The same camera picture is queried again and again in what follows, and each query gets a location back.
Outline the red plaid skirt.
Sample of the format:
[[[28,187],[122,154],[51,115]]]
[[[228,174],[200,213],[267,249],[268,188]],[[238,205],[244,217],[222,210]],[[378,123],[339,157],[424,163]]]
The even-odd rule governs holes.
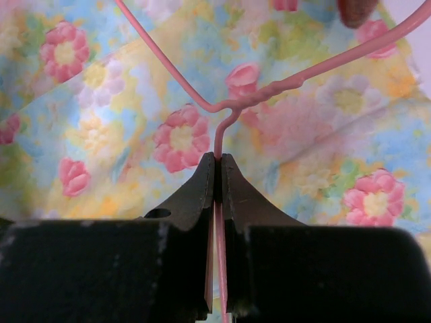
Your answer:
[[[358,29],[376,9],[378,0],[338,0],[340,20],[347,28]]]

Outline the pastel floral cloth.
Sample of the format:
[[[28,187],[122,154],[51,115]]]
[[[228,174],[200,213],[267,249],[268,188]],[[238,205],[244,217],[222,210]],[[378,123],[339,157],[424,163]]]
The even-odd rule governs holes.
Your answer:
[[[222,157],[309,226],[402,229],[430,271],[430,99],[381,1],[2,1],[1,225],[132,220],[215,158],[212,310],[227,310]]]

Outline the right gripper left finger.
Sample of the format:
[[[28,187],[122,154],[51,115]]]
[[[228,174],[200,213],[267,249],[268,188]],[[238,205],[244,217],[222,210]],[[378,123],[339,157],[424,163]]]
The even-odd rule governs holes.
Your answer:
[[[145,216],[1,225],[2,322],[196,322],[212,310],[212,153]]]

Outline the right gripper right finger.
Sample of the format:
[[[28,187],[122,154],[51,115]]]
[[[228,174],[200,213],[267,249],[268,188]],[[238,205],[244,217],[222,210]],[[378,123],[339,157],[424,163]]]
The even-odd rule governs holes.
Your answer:
[[[402,229],[309,226],[222,157],[227,310],[235,322],[429,322],[430,271]]]

